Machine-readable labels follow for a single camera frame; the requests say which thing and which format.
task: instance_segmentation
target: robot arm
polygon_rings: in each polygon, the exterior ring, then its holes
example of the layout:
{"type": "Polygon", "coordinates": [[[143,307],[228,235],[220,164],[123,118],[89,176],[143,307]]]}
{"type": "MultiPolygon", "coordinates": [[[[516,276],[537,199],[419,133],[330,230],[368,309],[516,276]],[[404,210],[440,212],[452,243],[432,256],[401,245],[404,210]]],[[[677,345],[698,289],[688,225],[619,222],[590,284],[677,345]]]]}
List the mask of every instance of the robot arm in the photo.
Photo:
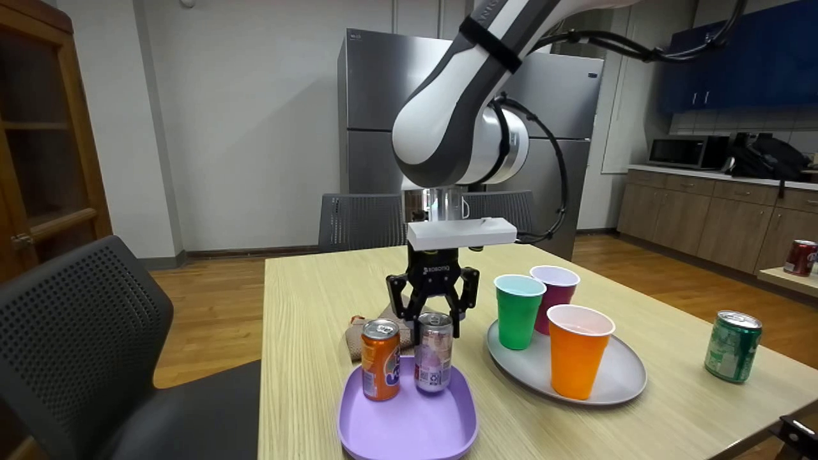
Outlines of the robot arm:
{"type": "Polygon", "coordinates": [[[501,118],[488,110],[491,97],[555,23],[583,10],[631,3],[478,3],[460,36],[394,120],[391,143],[401,171],[419,187],[498,184],[514,176],[527,158],[529,135],[524,123],[504,110],[509,148],[501,153],[496,148],[504,138],[501,118]]]}

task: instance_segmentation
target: black cable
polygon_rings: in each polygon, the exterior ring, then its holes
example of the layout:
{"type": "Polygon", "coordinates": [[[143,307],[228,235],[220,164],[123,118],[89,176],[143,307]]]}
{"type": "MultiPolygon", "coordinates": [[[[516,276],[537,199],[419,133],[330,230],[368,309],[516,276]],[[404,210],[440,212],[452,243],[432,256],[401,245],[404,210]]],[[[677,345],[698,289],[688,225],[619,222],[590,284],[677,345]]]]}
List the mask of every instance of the black cable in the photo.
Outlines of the black cable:
{"type": "Polygon", "coordinates": [[[565,215],[567,215],[567,207],[570,207],[570,189],[567,189],[567,166],[565,166],[565,153],[557,143],[557,135],[529,110],[524,107],[521,102],[516,100],[509,100],[506,95],[501,95],[498,100],[493,100],[493,105],[501,105],[501,107],[509,107],[514,112],[521,112],[527,120],[532,120],[534,125],[539,125],[539,130],[547,135],[547,141],[552,143],[555,148],[555,156],[557,156],[557,169],[560,169],[560,207],[555,210],[555,222],[547,233],[537,235],[537,233],[519,233],[521,243],[529,243],[529,245],[537,245],[542,240],[552,240],[557,227],[562,225],[565,215]]]}
{"type": "Polygon", "coordinates": [[[537,41],[537,46],[532,51],[550,46],[550,43],[557,43],[557,41],[570,41],[570,43],[588,41],[593,46],[611,49],[616,54],[624,54],[624,56],[639,59],[639,61],[685,64],[685,61],[693,61],[703,54],[721,49],[726,43],[726,36],[736,26],[736,20],[744,15],[744,8],[746,8],[746,0],[736,0],[731,18],[716,33],[708,33],[703,43],[698,43],[693,49],[683,49],[683,51],[647,49],[647,46],[642,46],[626,36],[611,33],[611,31],[567,31],[567,33],[557,33],[557,36],[544,36],[542,41],[537,41]]]}

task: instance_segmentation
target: stainless steel refrigerator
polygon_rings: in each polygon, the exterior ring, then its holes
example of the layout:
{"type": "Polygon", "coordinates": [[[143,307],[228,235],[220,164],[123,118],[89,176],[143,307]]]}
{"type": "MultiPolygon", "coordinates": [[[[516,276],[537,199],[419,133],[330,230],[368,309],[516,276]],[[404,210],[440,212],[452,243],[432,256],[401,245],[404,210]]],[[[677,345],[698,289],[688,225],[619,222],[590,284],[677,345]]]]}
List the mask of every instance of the stainless steel refrigerator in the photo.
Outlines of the stainless steel refrigerator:
{"type": "MultiPolygon", "coordinates": [[[[406,97],[432,72],[450,41],[373,31],[348,31],[337,59],[340,92],[340,189],[345,194],[399,194],[401,171],[394,161],[391,123],[406,97]]],[[[578,207],[590,151],[593,115],[601,87],[601,59],[532,54],[509,79],[509,100],[527,105],[555,133],[567,164],[570,207],[542,248],[570,258],[578,207]]],[[[557,220],[557,158],[537,125],[524,169],[493,192],[532,192],[532,233],[557,220]]]]}

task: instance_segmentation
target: white plate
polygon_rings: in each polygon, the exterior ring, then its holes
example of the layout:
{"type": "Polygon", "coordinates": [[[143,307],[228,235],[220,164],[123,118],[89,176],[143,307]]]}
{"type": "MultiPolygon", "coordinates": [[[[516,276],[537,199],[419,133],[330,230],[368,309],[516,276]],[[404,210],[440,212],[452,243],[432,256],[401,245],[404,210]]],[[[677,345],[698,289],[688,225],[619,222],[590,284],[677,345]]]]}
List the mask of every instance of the white plate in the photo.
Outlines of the white plate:
{"type": "Polygon", "coordinates": [[[527,350],[509,350],[498,340],[498,325],[493,322],[486,332],[486,345],[493,358],[519,383],[583,406],[614,406],[637,399],[647,388],[647,376],[639,355],[621,342],[616,335],[608,340],[603,363],[598,368],[590,399],[565,399],[552,388],[552,342],[547,335],[534,332],[527,350]]]}

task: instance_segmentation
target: orange cup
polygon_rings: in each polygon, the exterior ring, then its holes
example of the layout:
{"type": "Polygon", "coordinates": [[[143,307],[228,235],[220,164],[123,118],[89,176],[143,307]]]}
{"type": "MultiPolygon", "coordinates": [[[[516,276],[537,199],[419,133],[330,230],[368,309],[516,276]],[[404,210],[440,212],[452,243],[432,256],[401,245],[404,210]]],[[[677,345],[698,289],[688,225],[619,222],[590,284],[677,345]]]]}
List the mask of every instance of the orange cup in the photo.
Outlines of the orange cup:
{"type": "Polygon", "coordinates": [[[616,325],[608,314],[580,304],[547,309],[552,337],[552,388],[565,399],[590,399],[598,363],[616,325]]]}

